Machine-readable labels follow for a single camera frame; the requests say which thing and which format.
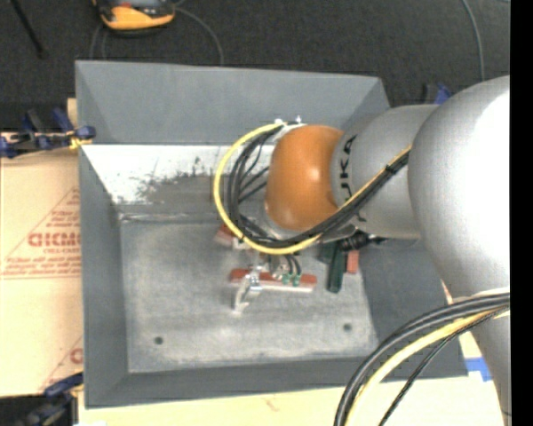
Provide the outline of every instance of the orange device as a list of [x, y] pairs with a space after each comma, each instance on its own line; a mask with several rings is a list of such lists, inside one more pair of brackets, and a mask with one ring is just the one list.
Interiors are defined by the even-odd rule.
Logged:
[[124, 35], [161, 28], [174, 18], [170, 0], [92, 0], [103, 23]]

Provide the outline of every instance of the black carpet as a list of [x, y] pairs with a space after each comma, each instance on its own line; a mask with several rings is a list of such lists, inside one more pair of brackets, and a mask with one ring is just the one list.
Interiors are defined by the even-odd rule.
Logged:
[[[75, 59], [217, 65], [211, 36], [179, 13], [164, 31], [140, 39], [103, 34], [89, 0], [18, 0], [48, 57], [39, 59], [10, 0], [0, 0], [0, 130], [17, 128], [30, 107], [75, 94]], [[457, 92], [510, 73], [510, 4], [466, 0], [186, 0], [220, 40], [225, 65], [380, 77], [392, 106], [419, 102], [426, 83]], [[7, 424], [39, 399], [0, 400]]]

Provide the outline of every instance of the black cable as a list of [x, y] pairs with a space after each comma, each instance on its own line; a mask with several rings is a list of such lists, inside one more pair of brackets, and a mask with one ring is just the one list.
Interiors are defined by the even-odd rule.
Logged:
[[373, 365], [379, 362], [379, 360], [384, 355], [387, 355], [389, 351], [394, 349], [395, 346], [418, 335], [418, 333], [445, 325], [447, 322], [456, 319], [508, 306], [509, 302], [509, 293], [474, 297], [427, 312], [398, 328], [381, 345], [379, 345], [379, 347], [374, 350], [355, 371], [339, 401], [334, 425], [343, 426], [345, 424], [349, 410], [354, 402], [355, 395], [361, 387], [363, 380], [367, 377]]
[[248, 193], [246, 193], [246, 194], [242, 195], [241, 197], [239, 197], [239, 203], [241, 203], [243, 201], [246, 201], [252, 195], [256, 194], [258, 191], [263, 189], [266, 185], [267, 185], [267, 182], [265, 181], [265, 182], [261, 183], [260, 185], [255, 186], [254, 188], [252, 188]]
[[10, 0], [10, 3], [12, 3], [12, 6], [14, 7], [14, 11], [16, 11], [16, 14], [18, 14], [18, 18], [20, 19], [20, 22], [24, 26], [24, 29], [26, 30], [26, 33], [31, 39], [32, 44], [36, 48], [37, 57], [39, 59], [47, 59], [49, 56], [48, 51], [44, 48], [40, 40], [37, 38], [36, 31], [34, 30], [32, 25], [29, 23], [29, 20], [26, 17], [26, 13], [24, 12], [24, 10], [22, 10], [20, 6], [20, 2], [18, 2], [18, 0]]
[[434, 348], [430, 351], [430, 353], [420, 362], [418, 367], [410, 374], [409, 378], [407, 379], [407, 382], [402, 387], [399, 394], [396, 396], [396, 398], [391, 403], [390, 407], [387, 409], [383, 417], [381, 418], [381, 421], [379, 422], [378, 426], [383, 426], [386, 421], [391, 417], [394, 410], [399, 406], [403, 398], [406, 396], [406, 394], [409, 392], [410, 387], [413, 385], [413, 383], [417, 380], [417, 378], [422, 374], [422, 372], [428, 367], [428, 365], [431, 363], [431, 361], [440, 353], [442, 349], [454, 338], [462, 335], [466, 331], [470, 331], [472, 328], [477, 327], [483, 322], [486, 322], [488, 320], [493, 319], [495, 316], [503, 312], [504, 310], [509, 308], [502, 308], [501, 310], [492, 312], [491, 314], [488, 314], [484, 317], [481, 317], [477, 319], [476, 321], [472, 322], [471, 324], [459, 329], [458, 331], [455, 331], [451, 335], [445, 337], [442, 341], [440, 341]]
[[[246, 228], [242, 224], [241, 214], [238, 209], [238, 203], [234, 203], [233, 199], [239, 197], [241, 191], [241, 178], [242, 170], [248, 161], [250, 153], [258, 144], [264, 144], [266, 138], [271, 137], [272, 131], [269, 131], [266, 134], [260, 135], [257, 138], [253, 139], [246, 147], [243, 149], [242, 153], [239, 155], [235, 162], [234, 169], [232, 171], [229, 187], [227, 189], [227, 209], [229, 217], [234, 221], [234, 223], [241, 229], [241, 232], [246, 238], [250, 240], [256, 240], [260, 235], [257, 235], [256, 232], [253, 232], [251, 229]], [[265, 246], [269, 248], [286, 248], [289, 245], [297, 244], [303, 240], [307, 240], [317, 234], [324, 235], [325, 233], [337, 230], [340, 226], [346, 224], [350, 221], [357, 210], [367, 203], [375, 193], [393, 176], [395, 175], [402, 167], [404, 167], [409, 161], [409, 153], [404, 154], [397, 160], [395, 160], [390, 165], [386, 166], [386, 169], [369, 185], [366, 190], [351, 201], [344, 208], [339, 210], [337, 213], [322, 221], [320, 224], [312, 227], [311, 229], [302, 232], [298, 235], [290, 237], [284, 240], [271, 239], [271, 241], [265, 242]]]

